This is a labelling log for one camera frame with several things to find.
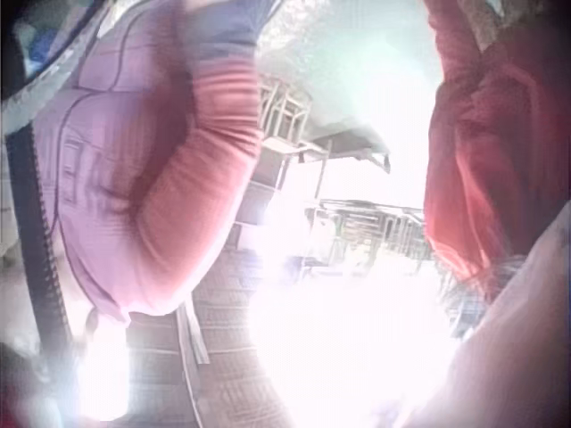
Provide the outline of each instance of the red fabric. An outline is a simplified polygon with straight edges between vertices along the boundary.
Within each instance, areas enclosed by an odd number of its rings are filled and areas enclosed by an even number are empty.
[[[546,20],[480,54],[457,0],[425,0],[444,82],[430,129],[426,235],[466,279],[527,254],[569,199],[571,61]]]
[[[171,312],[198,284],[261,150],[253,60],[187,70],[178,6],[128,12],[35,123],[50,225],[90,300],[122,320]]]

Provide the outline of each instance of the red clothing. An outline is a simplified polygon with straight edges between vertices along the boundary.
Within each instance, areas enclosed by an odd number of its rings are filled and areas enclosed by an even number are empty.
[[[253,57],[187,62],[180,4],[129,11],[34,124],[50,226],[89,299],[123,321],[198,284],[261,150]]]
[[[426,235],[459,279],[527,254],[569,199],[571,58],[544,19],[480,53],[457,0],[425,0],[444,82],[430,128]]]

